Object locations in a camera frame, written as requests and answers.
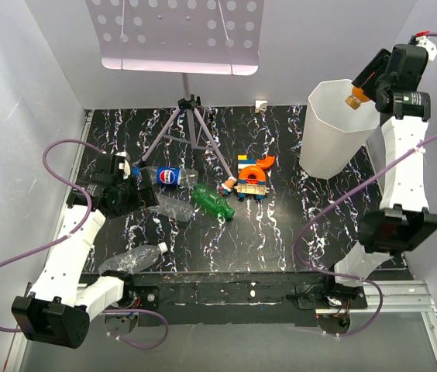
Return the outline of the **green plastic bottle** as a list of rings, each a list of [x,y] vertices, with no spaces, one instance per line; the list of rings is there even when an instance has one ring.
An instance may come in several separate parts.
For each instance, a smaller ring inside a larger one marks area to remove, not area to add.
[[[206,212],[227,221],[232,220],[236,213],[219,193],[205,184],[196,184],[191,192],[191,197]]]

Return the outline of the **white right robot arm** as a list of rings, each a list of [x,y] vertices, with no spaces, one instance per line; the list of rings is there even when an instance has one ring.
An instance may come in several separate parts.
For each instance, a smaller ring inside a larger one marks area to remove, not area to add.
[[[330,308],[356,298],[377,267],[414,250],[437,230],[437,214],[428,210],[425,196],[424,150],[417,146],[431,117],[431,98],[418,85],[436,55],[436,45],[418,33],[406,44],[380,50],[352,82],[346,104],[358,109],[374,102],[389,170],[379,210],[361,218],[357,244],[324,279],[321,297]]]

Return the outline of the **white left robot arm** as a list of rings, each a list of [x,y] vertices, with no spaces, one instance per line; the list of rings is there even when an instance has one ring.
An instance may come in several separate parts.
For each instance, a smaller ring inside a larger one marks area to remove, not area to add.
[[[105,269],[83,291],[77,286],[105,222],[157,203],[149,178],[143,180],[139,188],[127,153],[104,153],[79,180],[80,189],[71,190],[61,229],[67,239],[50,250],[28,295],[12,303],[12,314],[28,340],[76,349],[90,322],[104,310],[126,310],[134,304],[136,293],[129,286],[127,269]]]

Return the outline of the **orange bottle gold cap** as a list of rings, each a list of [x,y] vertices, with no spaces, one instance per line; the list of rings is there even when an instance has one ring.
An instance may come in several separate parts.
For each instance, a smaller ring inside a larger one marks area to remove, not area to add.
[[[351,94],[345,99],[345,103],[353,110],[357,110],[363,103],[370,101],[361,88],[353,87]]]

